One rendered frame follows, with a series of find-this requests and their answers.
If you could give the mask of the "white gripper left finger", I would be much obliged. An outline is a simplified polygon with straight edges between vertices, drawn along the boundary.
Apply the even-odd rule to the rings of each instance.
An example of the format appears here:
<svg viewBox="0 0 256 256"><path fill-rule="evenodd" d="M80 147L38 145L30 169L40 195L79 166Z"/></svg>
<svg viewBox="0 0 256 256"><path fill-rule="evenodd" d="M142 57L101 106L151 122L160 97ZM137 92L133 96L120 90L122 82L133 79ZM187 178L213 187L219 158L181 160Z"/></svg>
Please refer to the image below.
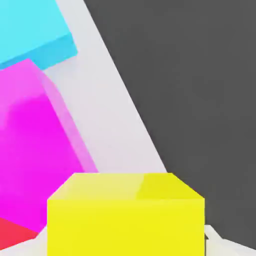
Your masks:
<svg viewBox="0 0 256 256"><path fill-rule="evenodd" d="M34 239L0 250L0 256L47 256L47 227Z"/></svg>

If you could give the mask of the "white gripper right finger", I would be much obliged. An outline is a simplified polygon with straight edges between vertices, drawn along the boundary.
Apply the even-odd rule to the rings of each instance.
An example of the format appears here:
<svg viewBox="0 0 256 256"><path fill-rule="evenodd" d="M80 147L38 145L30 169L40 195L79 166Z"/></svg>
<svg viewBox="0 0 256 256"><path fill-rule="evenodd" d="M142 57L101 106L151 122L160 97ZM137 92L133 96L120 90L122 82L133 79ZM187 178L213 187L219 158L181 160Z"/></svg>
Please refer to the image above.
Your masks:
<svg viewBox="0 0 256 256"><path fill-rule="evenodd" d="M204 225L206 256L256 256L256 249L222 238L211 225Z"/></svg>

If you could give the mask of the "small yellow cube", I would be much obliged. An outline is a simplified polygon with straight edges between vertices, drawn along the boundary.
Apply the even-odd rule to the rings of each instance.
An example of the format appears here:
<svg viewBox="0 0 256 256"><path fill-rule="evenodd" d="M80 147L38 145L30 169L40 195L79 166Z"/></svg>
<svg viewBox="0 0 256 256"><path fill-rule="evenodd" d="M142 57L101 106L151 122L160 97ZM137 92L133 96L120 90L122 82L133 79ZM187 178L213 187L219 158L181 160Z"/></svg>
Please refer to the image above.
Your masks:
<svg viewBox="0 0 256 256"><path fill-rule="evenodd" d="M205 200L171 173L75 173L47 200L47 256L205 256Z"/></svg>

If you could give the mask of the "small red cube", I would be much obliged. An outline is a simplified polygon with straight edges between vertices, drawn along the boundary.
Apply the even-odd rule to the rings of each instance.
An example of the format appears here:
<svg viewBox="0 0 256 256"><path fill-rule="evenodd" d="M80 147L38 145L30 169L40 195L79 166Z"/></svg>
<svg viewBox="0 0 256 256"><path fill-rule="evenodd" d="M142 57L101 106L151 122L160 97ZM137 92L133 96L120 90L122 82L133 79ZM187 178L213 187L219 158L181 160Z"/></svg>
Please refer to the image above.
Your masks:
<svg viewBox="0 0 256 256"><path fill-rule="evenodd" d="M39 233L0 217L0 250L34 239Z"/></svg>

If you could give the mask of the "large magenta box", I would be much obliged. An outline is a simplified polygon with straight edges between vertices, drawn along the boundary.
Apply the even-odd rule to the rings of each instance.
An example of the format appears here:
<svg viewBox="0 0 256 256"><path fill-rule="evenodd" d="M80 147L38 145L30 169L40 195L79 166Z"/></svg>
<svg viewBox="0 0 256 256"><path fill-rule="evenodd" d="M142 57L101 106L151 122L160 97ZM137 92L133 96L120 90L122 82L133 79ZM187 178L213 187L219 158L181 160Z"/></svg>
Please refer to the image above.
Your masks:
<svg viewBox="0 0 256 256"><path fill-rule="evenodd" d="M0 70L0 218L34 232L47 199L97 168L55 84L31 60Z"/></svg>

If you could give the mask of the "large cyan box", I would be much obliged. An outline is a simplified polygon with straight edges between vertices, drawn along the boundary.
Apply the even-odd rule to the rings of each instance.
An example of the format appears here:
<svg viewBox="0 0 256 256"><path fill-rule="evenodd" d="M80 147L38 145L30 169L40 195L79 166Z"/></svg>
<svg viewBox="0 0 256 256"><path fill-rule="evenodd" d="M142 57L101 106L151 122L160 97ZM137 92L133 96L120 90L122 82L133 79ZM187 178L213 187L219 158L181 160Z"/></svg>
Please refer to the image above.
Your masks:
<svg viewBox="0 0 256 256"><path fill-rule="evenodd" d="M26 59L45 70L77 53L56 0L0 0L0 70Z"/></svg>

